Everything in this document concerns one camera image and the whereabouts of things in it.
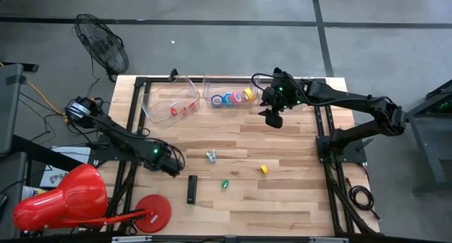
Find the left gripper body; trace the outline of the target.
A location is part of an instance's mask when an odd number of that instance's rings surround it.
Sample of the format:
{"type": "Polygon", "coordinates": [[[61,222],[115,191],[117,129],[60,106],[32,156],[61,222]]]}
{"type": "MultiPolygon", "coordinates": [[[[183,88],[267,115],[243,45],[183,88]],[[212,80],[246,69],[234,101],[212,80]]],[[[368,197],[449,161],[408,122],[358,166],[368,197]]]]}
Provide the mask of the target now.
{"type": "Polygon", "coordinates": [[[182,171],[182,163],[173,158],[168,150],[161,150],[158,155],[158,169],[175,178],[182,171]]]}

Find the grey metal mounting rail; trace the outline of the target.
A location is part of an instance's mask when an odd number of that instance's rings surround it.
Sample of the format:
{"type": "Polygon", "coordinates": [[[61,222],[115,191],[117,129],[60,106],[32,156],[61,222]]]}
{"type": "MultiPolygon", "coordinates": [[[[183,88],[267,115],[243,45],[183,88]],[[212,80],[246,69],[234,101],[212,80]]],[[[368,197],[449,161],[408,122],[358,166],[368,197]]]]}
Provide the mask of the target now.
{"type": "Polygon", "coordinates": [[[141,235],[113,237],[111,243],[350,243],[337,237],[141,235]]]}

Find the red desk lamp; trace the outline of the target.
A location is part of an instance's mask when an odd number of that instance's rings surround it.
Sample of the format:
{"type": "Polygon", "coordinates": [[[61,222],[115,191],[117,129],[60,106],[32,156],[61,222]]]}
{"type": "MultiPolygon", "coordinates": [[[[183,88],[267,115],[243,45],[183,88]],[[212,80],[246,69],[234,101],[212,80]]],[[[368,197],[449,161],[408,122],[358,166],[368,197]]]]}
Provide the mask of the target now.
{"type": "Polygon", "coordinates": [[[169,223],[172,209],[161,195],[142,198],[134,211],[109,218],[102,176],[95,167],[82,164],[71,170],[57,188],[21,201],[13,209],[12,223],[22,231],[63,227],[94,227],[136,221],[143,232],[159,232],[169,223]]]}

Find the long black stapler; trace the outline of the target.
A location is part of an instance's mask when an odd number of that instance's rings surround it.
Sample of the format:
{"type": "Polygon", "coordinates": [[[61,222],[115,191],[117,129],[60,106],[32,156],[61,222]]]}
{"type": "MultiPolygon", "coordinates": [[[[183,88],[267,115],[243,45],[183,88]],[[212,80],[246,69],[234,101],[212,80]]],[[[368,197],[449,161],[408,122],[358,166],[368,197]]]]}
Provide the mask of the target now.
{"type": "Polygon", "coordinates": [[[197,188],[198,177],[196,175],[189,175],[188,178],[188,188],[187,188],[187,199],[188,204],[196,203],[196,188],[197,188]]]}

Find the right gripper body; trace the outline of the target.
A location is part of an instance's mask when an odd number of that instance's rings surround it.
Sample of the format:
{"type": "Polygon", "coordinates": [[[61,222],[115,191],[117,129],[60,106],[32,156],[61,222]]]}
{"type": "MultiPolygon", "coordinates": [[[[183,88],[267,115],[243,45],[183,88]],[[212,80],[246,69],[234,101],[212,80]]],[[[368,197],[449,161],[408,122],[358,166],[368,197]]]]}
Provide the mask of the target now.
{"type": "Polygon", "coordinates": [[[275,90],[273,110],[292,109],[294,106],[302,104],[302,93],[296,82],[273,81],[273,89],[275,90]]]}

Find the grey storage case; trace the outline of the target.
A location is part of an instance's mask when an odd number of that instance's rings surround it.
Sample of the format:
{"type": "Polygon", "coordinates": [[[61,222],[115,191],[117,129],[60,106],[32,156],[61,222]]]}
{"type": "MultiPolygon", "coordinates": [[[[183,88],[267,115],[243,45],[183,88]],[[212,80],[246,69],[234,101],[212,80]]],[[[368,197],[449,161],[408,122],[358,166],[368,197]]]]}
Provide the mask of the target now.
{"type": "Polygon", "coordinates": [[[40,146],[14,135],[20,87],[27,81],[22,64],[0,66],[0,157],[35,152],[40,146]]]}
{"type": "Polygon", "coordinates": [[[20,235],[12,214],[21,202],[26,160],[27,155],[22,152],[0,157],[0,194],[6,196],[4,206],[0,207],[0,239],[14,239],[20,235]]]}

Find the white printed box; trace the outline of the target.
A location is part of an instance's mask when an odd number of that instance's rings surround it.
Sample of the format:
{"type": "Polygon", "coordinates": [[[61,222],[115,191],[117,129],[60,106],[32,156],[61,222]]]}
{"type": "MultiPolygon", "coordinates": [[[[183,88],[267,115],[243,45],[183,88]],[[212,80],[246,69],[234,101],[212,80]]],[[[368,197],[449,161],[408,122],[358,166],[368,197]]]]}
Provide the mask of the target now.
{"type": "MultiPolygon", "coordinates": [[[[52,150],[82,163],[88,162],[91,153],[91,148],[89,147],[62,146],[54,147],[52,150]]],[[[41,178],[40,188],[57,187],[67,174],[68,172],[65,170],[57,169],[55,167],[52,167],[51,165],[47,165],[41,178]]]]}

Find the clear plastic bin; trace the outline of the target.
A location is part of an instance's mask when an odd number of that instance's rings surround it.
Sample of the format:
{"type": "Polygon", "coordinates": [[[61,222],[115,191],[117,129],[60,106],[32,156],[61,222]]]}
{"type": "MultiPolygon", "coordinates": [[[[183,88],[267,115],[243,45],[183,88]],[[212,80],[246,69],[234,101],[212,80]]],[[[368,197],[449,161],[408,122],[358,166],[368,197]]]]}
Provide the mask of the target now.
{"type": "Polygon", "coordinates": [[[257,87],[251,82],[249,76],[204,76],[203,78],[203,99],[207,106],[211,109],[249,109],[255,101],[258,100],[257,87]],[[251,88],[254,93],[252,101],[246,101],[243,98],[242,91],[245,88],[251,88]],[[224,96],[226,93],[239,92],[242,96],[242,102],[233,103],[232,107],[227,107],[223,104],[221,108],[213,108],[210,104],[210,99],[214,95],[224,96]]]}
{"type": "Polygon", "coordinates": [[[166,129],[177,122],[186,119],[198,111],[201,94],[188,76],[175,76],[172,80],[168,78],[149,78],[146,88],[139,102],[142,113],[153,128],[166,129]],[[196,111],[191,111],[189,105],[195,102],[196,111]],[[170,108],[177,111],[172,116],[170,108]],[[188,109],[188,115],[182,115],[183,108],[188,109]]]}
{"type": "Polygon", "coordinates": [[[304,80],[297,80],[295,78],[293,78],[291,75],[289,75],[287,73],[286,77],[284,78],[274,78],[272,75],[269,74],[264,74],[264,73],[255,73],[252,77],[251,77],[251,82],[259,89],[262,91],[263,94],[263,90],[266,87],[273,87],[273,81],[294,81],[299,85],[300,91],[302,93],[302,104],[301,105],[307,105],[307,106],[311,106],[311,103],[308,101],[308,99],[306,98],[305,92],[304,92],[304,80]]]}

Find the white plastic bottle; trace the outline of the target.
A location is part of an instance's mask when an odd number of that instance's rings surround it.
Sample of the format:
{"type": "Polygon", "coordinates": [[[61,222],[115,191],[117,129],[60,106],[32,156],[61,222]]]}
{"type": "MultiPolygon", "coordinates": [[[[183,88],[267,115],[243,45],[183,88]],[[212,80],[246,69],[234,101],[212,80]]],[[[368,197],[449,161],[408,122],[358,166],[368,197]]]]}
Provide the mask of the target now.
{"type": "Polygon", "coordinates": [[[45,190],[45,189],[31,187],[31,186],[23,186],[21,200],[23,201],[27,198],[37,196],[40,194],[44,194],[46,192],[47,192],[47,190],[45,190]]]}

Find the black floor fan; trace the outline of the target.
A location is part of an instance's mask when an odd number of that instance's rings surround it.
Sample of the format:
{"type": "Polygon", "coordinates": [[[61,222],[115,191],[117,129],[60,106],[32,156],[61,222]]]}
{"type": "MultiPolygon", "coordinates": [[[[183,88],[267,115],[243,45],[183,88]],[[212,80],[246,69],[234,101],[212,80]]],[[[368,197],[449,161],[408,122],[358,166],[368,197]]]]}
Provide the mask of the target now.
{"type": "Polygon", "coordinates": [[[105,69],[109,80],[115,83],[114,77],[125,73],[129,67],[124,41],[89,13],[76,16],[74,30],[91,58],[105,69]]]}

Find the grey metal cart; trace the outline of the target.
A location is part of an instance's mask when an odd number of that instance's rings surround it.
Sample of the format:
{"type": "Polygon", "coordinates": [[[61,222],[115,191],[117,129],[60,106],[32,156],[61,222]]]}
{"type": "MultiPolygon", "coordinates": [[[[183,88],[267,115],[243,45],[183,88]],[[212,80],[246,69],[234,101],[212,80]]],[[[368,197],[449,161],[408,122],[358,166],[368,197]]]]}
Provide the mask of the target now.
{"type": "Polygon", "coordinates": [[[430,182],[416,186],[414,195],[452,191],[452,177],[443,162],[452,163],[452,79],[427,93],[406,111],[417,147],[432,175],[430,182]]]}

